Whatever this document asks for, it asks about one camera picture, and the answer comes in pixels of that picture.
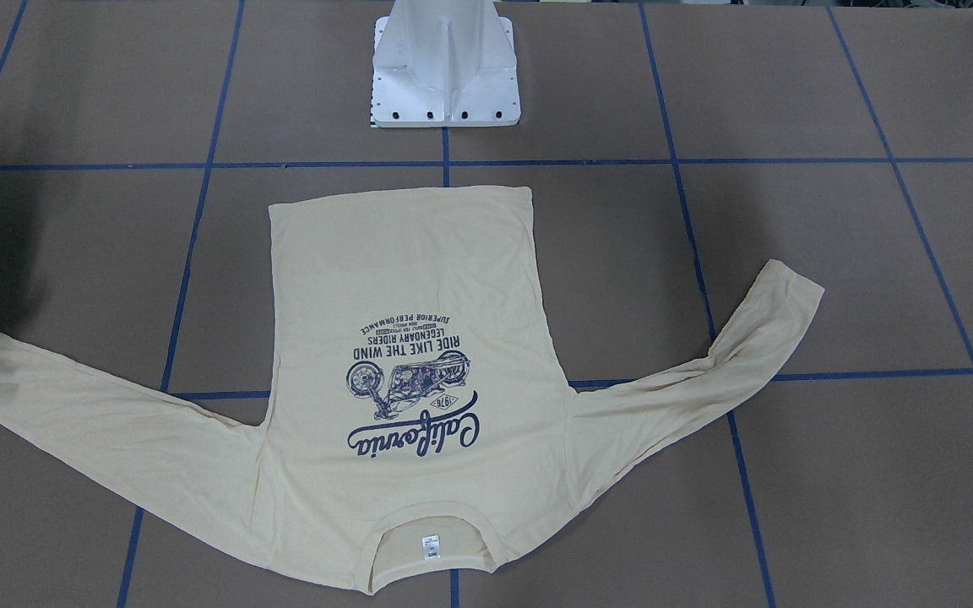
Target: neckline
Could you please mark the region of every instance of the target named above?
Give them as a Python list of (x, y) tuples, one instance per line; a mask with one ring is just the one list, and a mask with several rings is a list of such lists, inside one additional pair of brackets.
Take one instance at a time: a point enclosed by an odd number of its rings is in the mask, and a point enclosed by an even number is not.
[[(378, 556), (378, 549), (381, 547), (382, 536), (385, 535), (385, 532), (417, 519), (447, 516), (463, 519), (465, 523), (479, 531), (483, 544), (486, 544), (486, 551), (490, 554), (489, 562), (478, 556), (449, 555), (431, 562), (408, 563), (408, 565), (387, 571), (381, 577), (375, 577), (374, 561)], [(401, 578), (416, 576), (416, 574), (435, 573), (452, 568), (468, 568), (493, 573), (499, 565), (505, 562), (508, 562), (508, 557), (506, 551), (502, 548), (501, 539), (498, 538), (490, 520), (482, 513), (462, 502), (422, 502), (386, 515), (374, 524), (370, 532), (367, 532), (367, 538), (362, 543), (362, 550), (359, 551), (359, 559), (356, 563), (354, 585), (359, 591), (367, 595), (374, 595), (383, 586)]]

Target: brown floor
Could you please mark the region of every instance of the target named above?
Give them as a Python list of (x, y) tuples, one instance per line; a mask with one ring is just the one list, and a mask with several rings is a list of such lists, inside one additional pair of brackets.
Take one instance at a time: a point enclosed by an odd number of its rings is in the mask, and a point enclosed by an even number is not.
[(702, 354), (767, 258), (821, 312), (540, 550), (375, 598), (237, 562), (0, 427), (0, 607), (973, 605), (973, 10), (499, 4), (520, 126), (443, 133), (367, 126), (387, 3), (239, 8), (0, 3), (0, 330), (257, 421), (267, 205), (467, 184), (533, 188), (579, 388)]

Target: shirt sleeve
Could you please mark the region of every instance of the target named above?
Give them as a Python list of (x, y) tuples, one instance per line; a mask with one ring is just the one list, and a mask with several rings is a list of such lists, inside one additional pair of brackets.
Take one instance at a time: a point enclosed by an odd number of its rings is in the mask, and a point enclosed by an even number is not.
[(734, 409), (779, 372), (824, 289), (771, 259), (708, 355), (640, 380), (578, 393), (568, 408), (568, 474), (587, 508), (642, 459)]
[(263, 433), (0, 334), (0, 424), (217, 549), (258, 562)]

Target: motorcycle graphic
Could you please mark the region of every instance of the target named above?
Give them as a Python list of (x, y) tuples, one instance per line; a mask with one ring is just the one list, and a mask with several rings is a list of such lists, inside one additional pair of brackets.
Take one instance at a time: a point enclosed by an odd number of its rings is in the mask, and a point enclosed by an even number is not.
[[(378, 406), (374, 420), (393, 420), (399, 412), (418, 403), (418, 400), (446, 388), (464, 386), (471, 361), (459, 350), (446, 350), (435, 361), (406, 363), (393, 368), (389, 378), (389, 392), (385, 397), (378, 392), (382, 386), (382, 368), (373, 361), (358, 361), (348, 370), (347, 384), (352, 395), (364, 399), (370, 397)], [(452, 401), (440, 408), (447, 408)]]

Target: clothing label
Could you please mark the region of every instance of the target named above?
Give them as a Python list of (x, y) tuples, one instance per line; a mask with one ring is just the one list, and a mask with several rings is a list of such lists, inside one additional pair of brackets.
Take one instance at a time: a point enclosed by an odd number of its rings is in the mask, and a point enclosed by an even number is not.
[(430, 561), (430, 559), (440, 559), (441, 558), (441, 542), (438, 540), (436, 535), (434, 536), (422, 536), (422, 559)]

